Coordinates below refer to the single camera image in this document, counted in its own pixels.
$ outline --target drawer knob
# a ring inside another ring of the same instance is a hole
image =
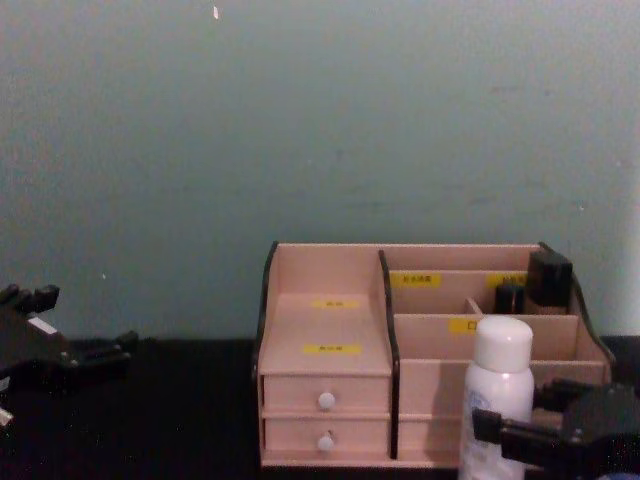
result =
[[[318,450],[321,452],[329,452],[333,449],[333,443],[331,432],[327,432],[318,439]]]
[[[318,397],[318,405],[322,410],[329,410],[336,404],[336,397],[331,392],[321,393]]]

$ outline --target white plastic bottle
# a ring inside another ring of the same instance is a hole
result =
[[[529,369],[533,332],[507,316],[488,316],[476,328],[475,353],[465,377],[459,480],[522,480],[525,465],[502,458],[499,445],[473,435],[474,408],[531,420],[534,382]]]

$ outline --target teal wall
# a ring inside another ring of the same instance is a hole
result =
[[[530,242],[602,333],[640,3],[0,0],[0,279],[72,336],[252,335],[289,241]]]

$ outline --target yellow label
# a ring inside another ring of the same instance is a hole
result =
[[[314,300],[311,306],[313,308],[358,308],[359,304],[355,300]]]
[[[442,276],[428,272],[391,272],[391,286],[402,287],[439,287]]]
[[[487,286],[496,288],[498,285],[511,283],[514,285],[524,286],[527,283],[526,272],[500,272],[489,273],[487,275]]]
[[[478,321],[469,317],[454,317],[449,320],[449,333],[476,333]]]
[[[305,345],[302,351],[308,355],[316,353],[341,353],[343,355],[360,355],[362,345]]]

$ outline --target black table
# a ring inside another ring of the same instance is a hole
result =
[[[609,337],[614,376],[640,384],[640,337]],[[249,360],[252,343],[140,343],[126,380],[72,396],[19,393],[0,438],[2,479],[252,479],[258,477]],[[335,478],[446,478],[454,471],[339,471]],[[270,470],[262,478],[318,478]]]

